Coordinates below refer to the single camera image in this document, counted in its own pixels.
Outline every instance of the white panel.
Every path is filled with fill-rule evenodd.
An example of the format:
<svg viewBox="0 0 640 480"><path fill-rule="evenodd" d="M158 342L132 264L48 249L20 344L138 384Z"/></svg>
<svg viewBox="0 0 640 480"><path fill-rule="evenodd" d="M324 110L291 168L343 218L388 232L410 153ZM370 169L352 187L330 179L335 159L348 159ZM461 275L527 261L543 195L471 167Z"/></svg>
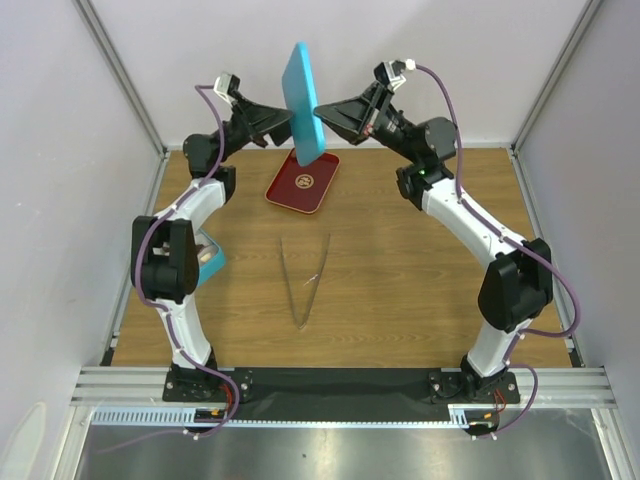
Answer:
<svg viewBox="0 0 640 480"><path fill-rule="evenodd" d="M25 441L44 425L40 479L102 353L158 158L71 0L3 1L0 71L0 457L42 402ZM20 467L4 458L0 476Z"/></svg>
<svg viewBox="0 0 640 480"><path fill-rule="evenodd" d="M640 454L640 3L605 2L524 144L542 229Z"/></svg>
<svg viewBox="0 0 640 480"><path fill-rule="evenodd" d="M280 77L297 41L309 45L321 103L360 94L383 60L414 58L443 77L465 141L510 142L585 0L95 4L164 142L181 145L213 130L193 84L223 70L241 78L250 99L283 106ZM417 76L398 107L415 121L446 114L437 86Z"/></svg>

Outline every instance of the wooden tabletop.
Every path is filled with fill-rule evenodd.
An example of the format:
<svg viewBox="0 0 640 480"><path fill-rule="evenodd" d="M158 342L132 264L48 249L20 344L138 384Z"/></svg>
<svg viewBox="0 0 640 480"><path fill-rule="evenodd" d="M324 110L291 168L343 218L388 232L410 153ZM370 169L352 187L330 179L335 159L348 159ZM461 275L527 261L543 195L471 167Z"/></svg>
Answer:
<svg viewBox="0 0 640 480"><path fill-rule="evenodd" d="M395 169L407 162L386 149L335 151L341 160L318 212L304 215L268 203L265 192L283 150L242 151L237 190L205 223L227 265L197 290L203 330L221 366L452 367L482 325L477 296L484 272L436 220L398 193ZM505 150L465 151L464 185L512 230L532 238ZM455 168L455 159L449 168ZM190 180L174 153L156 211ZM304 309L329 238L307 325L294 324L279 243L294 301ZM536 328L559 330L553 306ZM135 293L122 325L114 365L168 365L169 343L154 310ZM562 340L527 336L514 361L569 366Z"/></svg>

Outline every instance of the reflective metal surface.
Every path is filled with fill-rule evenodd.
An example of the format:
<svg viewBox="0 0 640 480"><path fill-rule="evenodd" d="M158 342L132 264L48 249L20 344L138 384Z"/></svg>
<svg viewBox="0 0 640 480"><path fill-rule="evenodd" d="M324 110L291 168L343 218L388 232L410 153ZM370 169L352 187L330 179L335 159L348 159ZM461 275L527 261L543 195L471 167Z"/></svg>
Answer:
<svg viewBox="0 0 640 480"><path fill-rule="evenodd" d="M198 442L172 434L95 453L153 430L92 426L77 479L611 478L589 410L531 411L497 441L455 430L229 427Z"/></svg>

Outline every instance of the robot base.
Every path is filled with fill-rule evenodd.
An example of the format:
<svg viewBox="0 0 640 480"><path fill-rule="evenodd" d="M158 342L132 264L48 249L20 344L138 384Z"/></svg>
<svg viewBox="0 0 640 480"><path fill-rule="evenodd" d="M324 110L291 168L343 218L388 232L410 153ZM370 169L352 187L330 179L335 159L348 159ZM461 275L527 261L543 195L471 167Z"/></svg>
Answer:
<svg viewBox="0 0 640 480"><path fill-rule="evenodd" d="M205 366L218 371L218 364L213 353ZM240 403L249 400L252 384L251 370L237 368L221 373L231 377L238 385ZM220 378L202 370L183 368L172 363L165 378L162 400L180 403L225 403L227 398L225 392L221 390L222 383Z"/></svg>

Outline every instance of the blue object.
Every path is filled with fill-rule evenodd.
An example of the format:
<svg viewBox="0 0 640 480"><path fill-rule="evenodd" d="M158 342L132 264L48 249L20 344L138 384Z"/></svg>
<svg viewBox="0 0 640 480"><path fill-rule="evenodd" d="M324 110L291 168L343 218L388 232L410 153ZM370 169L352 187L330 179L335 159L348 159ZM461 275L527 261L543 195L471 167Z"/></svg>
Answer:
<svg viewBox="0 0 640 480"><path fill-rule="evenodd" d="M296 158L300 166L306 167L324 153L326 141L322 121L313 114L318 98L304 42L298 42L291 53L282 74L282 92L287 108L293 112L290 122Z"/></svg>
<svg viewBox="0 0 640 480"><path fill-rule="evenodd" d="M199 230L196 234L196 245L203 246L198 252L198 264L200 265L200 276L196 287L198 288L224 267L227 259L220 246L204 230Z"/></svg>

